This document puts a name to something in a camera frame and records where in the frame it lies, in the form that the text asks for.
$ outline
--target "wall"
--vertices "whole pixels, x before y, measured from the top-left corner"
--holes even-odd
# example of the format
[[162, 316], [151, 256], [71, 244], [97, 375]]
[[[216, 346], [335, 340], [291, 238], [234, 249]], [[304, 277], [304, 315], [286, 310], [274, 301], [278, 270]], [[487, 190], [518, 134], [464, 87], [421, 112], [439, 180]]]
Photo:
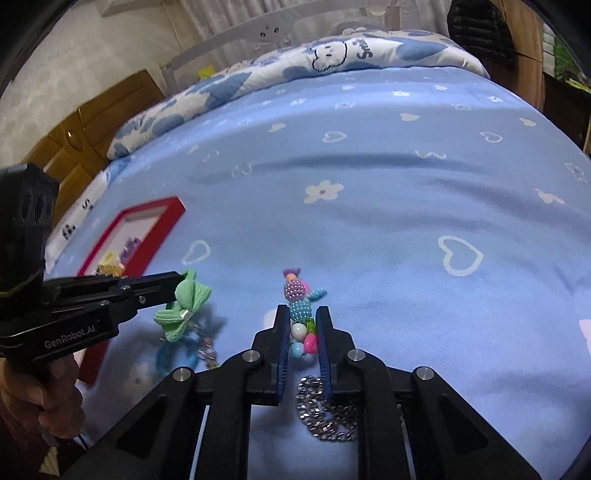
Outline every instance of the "wall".
[[0, 167], [23, 156], [81, 103], [181, 51], [163, 7], [102, 18], [93, 2], [72, 7], [33, 52], [0, 99]]

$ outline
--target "silver chain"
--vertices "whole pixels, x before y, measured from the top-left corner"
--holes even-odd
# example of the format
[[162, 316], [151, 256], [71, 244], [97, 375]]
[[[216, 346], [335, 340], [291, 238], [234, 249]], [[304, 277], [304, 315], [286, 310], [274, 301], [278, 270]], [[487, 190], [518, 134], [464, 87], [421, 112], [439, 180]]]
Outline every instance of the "silver chain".
[[323, 442], [352, 442], [357, 438], [354, 405], [333, 407], [324, 399], [320, 378], [302, 377], [297, 386], [295, 407], [310, 433]]

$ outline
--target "colorful bead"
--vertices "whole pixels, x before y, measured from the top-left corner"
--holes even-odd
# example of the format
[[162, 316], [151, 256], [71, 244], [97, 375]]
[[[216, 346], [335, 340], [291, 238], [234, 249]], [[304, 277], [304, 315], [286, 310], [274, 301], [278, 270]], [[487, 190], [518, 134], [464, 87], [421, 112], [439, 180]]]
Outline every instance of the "colorful bead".
[[291, 320], [306, 324], [306, 320], [312, 317], [312, 305], [309, 300], [296, 300], [290, 303]]
[[308, 333], [308, 329], [301, 323], [294, 323], [291, 326], [291, 336], [298, 342], [302, 342], [306, 338], [306, 333]]
[[306, 287], [301, 280], [291, 280], [283, 287], [283, 296], [289, 302], [302, 300], [306, 296]]
[[316, 324], [314, 319], [307, 319], [306, 320], [306, 330], [308, 333], [316, 333]]
[[292, 358], [301, 359], [304, 357], [304, 344], [300, 342], [292, 343], [290, 347], [290, 355]]
[[316, 344], [316, 335], [313, 333], [309, 333], [306, 335], [304, 340], [304, 352], [311, 353], [314, 355], [318, 351], [318, 347]]

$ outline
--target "blue bead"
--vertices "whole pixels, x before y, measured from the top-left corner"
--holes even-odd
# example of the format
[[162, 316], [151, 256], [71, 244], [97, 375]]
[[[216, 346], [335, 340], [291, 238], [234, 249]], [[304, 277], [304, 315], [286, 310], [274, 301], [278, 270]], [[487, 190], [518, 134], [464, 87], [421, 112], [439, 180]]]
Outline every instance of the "blue bead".
[[290, 356], [292, 358], [300, 359], [305, 355], [304, 344], [300, 342], [292, 343], [290, 347]]

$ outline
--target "hand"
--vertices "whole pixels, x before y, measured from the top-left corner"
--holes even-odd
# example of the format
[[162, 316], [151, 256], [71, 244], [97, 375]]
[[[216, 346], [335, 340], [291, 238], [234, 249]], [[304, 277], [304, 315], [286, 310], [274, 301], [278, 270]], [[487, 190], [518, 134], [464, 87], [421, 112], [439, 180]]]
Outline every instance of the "hand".
[[29, 432], [47, 429], [53, 436], [77, 436], [85, 420], [82, 394], [74, 386], [78, 364], [73, 355], [49, 364], [51, 381], [43, 386], [29, 375], [16, 373], [0, 358], [0, 395], [10, 414]]

